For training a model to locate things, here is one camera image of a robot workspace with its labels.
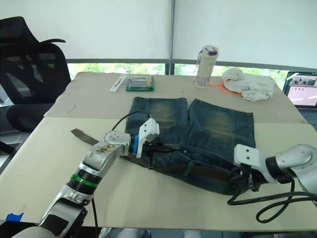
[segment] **white bottle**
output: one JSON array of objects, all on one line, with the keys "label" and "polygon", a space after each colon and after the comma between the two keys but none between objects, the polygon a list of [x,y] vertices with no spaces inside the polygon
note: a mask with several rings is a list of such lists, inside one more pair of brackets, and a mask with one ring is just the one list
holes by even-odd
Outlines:
[{"label": "white bottle", "polygon": [[197,87],[207,88],[218,55],[219,49],[215,46],[204,46],[202,48],[199,59],[198,73],[195,77]]}]

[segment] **window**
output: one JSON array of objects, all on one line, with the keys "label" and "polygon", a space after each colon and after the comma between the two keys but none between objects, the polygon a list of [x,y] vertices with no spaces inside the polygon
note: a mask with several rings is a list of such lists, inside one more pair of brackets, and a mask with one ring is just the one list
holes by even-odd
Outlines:
[{"label": "window", "polygon": [[[194,75],[196,65],[194,64],[175,64],[175,75]],[[222,74],[232,67],[215,65],[212,70],[212,76],[222,76]],[[254,75],[270,76],[274,79],[277,86],[282,90],[285,82],[287,70],[267,69],[267,68],[245,68],[239,67],[244,73],[251,73]]]},{"label": "window", "polygon": [[164,63],[68,63],[71,79],[82,71],[102,73],[165,74]]}]

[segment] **metal pole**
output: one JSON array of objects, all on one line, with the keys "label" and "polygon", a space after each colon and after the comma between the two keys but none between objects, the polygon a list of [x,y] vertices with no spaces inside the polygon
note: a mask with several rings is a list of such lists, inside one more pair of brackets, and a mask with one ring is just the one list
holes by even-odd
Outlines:
[{"label": "metal pole", "polygon": [[173,59],[173,43],[174,43],[174,15],[175,15],[175,2],[172,0],[172,12],[170,17],[170,49],[169,49],[169,75],[172,68],[172,59]]}]

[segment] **brown belt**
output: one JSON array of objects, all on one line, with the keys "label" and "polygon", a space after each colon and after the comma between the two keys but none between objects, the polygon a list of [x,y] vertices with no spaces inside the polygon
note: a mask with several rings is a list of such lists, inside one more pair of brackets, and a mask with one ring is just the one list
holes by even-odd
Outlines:
[{"label": "brown belt", "polygon": [[[136,158],[135,156],[128,155],[128,158],[138,162],[143,167],[148,167],[148,164],[142,160],[141,158]],[[187,169],[188,165],[178,165],[168,168],[153,168],[154,171],[160,173],[184,173]],[[214,169],[210,167],[203,167],[203,166],[193,166],[190,174],[195,176],[202,176],[208,177],[210,179],[217,179],[224,182],[229,182],[232,176],[232,173],[229,171],[221,170],[221,169]]]},{"label": "brown belt", "polygon": [[92,138],[91,136],[86,135],[84,132],[82,132],[80,129],[77,129],[77,128],[73,129],[71,133],[73,133],[81,141],[84,141],[90,145],[95,145],[99,142],[96,139]]}]

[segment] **denim fabric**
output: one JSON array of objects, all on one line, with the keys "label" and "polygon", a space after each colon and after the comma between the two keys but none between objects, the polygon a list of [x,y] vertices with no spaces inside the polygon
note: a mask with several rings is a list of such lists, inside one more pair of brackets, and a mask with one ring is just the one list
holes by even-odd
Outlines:
[{"label": "denim fabric", "polygon": [[[230,172],[234,168],[234,147],[243,144],[255,147],[252,113],[211,105],[195,99],[189,110],[187,101],[180,99],[134,98],[130,112],[143,110],[159,124],[158,141],[172,143],[180,150],[155,153],[154,168],[184,166],[179,172],[164,172],[192,185],[221,194],[234,194],[236,184],[206,176],[191,174],[191,168],[207,167]],[[146,115],[134,114],[126,124],[126,133],[137,134]],[[148,163],[149,158],[142,156]]]}]

